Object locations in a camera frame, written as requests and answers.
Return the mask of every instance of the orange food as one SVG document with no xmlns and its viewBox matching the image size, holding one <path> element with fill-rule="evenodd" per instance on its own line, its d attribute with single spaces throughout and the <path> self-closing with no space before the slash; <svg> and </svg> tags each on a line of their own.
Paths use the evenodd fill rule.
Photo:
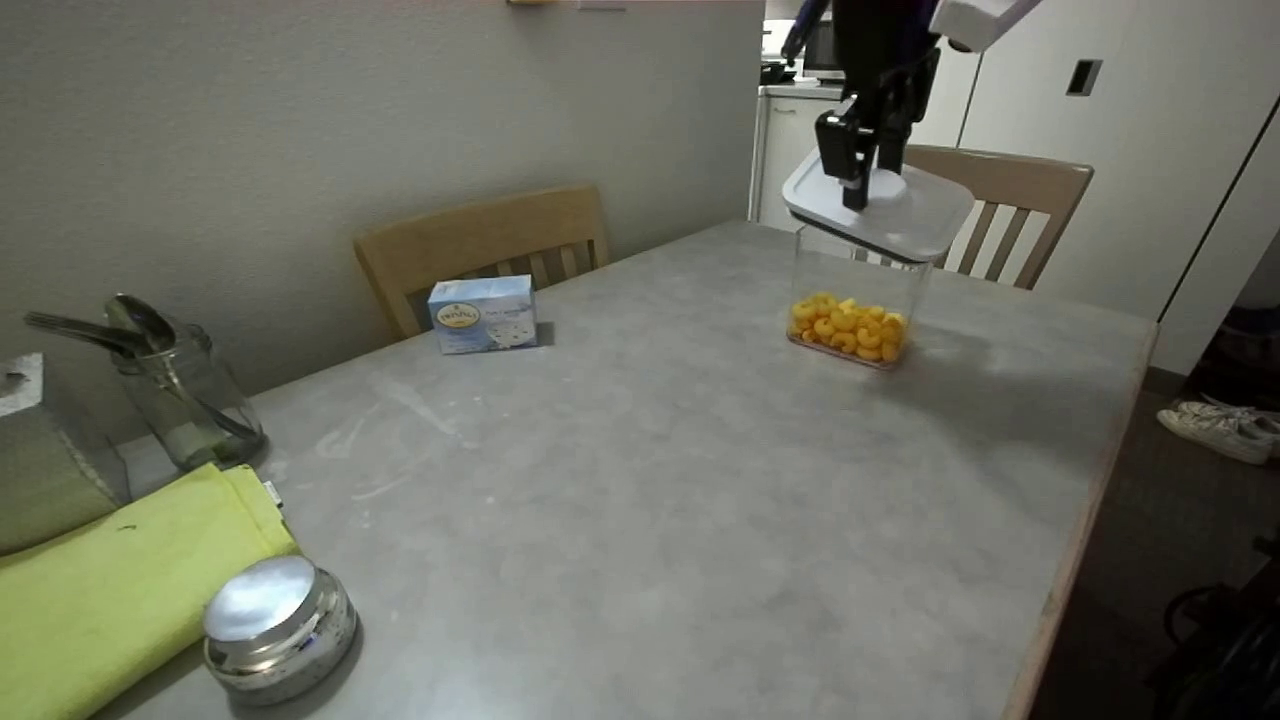
<svg viewBox="0 0 1280 720">
<path fill-rule="evenodd" d="M 790 302 L 789 337 L 794 342 L 818 342 L 865 364 L 897 364 L 907 342 L 907 321 L 881 302 L 811 293 Z"/>
</svg>

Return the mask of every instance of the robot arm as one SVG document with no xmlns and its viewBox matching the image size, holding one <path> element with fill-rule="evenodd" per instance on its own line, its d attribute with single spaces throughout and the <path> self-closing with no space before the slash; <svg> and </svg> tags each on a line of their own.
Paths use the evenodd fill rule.
<svg viewBox="0 0 1280 720">
<path fill-rule="evenodd" d="M 818 21 L 829 0 L 805 0 L 789 43 Z M 934 38 L 991 48 L 1037 0 L 836 0 L 836 57 L 842 106 L 816 118 L 818 162 L 842 182 L 842 208 L 867 208 L 873 173 L 900 173 L 912 124 L 927 106 Z"/>
</svg>

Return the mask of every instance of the white cabinet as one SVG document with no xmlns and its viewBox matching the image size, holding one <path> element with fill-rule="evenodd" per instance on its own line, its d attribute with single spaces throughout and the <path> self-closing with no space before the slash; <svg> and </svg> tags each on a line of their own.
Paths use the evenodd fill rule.
<svg viewBox="0 0 1280 720">
<path fill-rule="evenodd" d="M 840 95 L 830 93 L 805 93 L 805 95 L 789 95 L 789 93 L 758 93 L 758 169 L 751 180 L 751 208 L 758 225 L 766 226 L 801 226 L 778 195 L 783 180 L 790 175 L 790 169 L 816 147 L 811 139 L 811 124 L 818 112 L 836 106 Z"/>
</svg>

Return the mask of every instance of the metal container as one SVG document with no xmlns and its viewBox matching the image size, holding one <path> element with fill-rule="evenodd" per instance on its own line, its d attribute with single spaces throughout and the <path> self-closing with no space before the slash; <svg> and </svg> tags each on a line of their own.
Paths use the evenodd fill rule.
<svg viewBox="0 0 1280 720">
<path fill-rule="evenodd" d="M 173 342 L 148 356 L 112 356 L 127 398 L 177 467 L 253 463 L 263 424 L 200 322 L 173 322 Z"/>
<path fill-rule="evenodd" d="M 349 593 L 303 554 L 230 576 L 202 612 L 202 668 L 241 704 L 282 704 L 315 686 L 356 647 Z"/>
<path fill-rule="evenodd" d="M 0 553 L 60 537 L 127 501 L 116 446 L 60 390 L 41 353 L 0 364 Z"/>
</svg>

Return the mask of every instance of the chair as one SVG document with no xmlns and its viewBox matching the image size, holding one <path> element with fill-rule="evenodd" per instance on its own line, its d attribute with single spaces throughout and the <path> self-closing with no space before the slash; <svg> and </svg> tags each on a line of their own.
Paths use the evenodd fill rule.
<svg viewBox="0 0 1280 720">
<path fill-rule="evenodd" d="M 943 269 L 991 284 L 1037 289 L 1054 238 L 1064 235 L 1091 169 L 1037 155 L 927 147 L 912 144 L 907 162 L 956 180 L 977 195 L 967 232 L 951 244 Z"/>
<path fill-rule="evenodd" d="M 527 272 L 530 289 L 609 262 L 609 225 L 590 182 L 440 208 L 356 238 L 397 337 L 414 337 L 414 298 L 450 276 Z"/>
</svg>

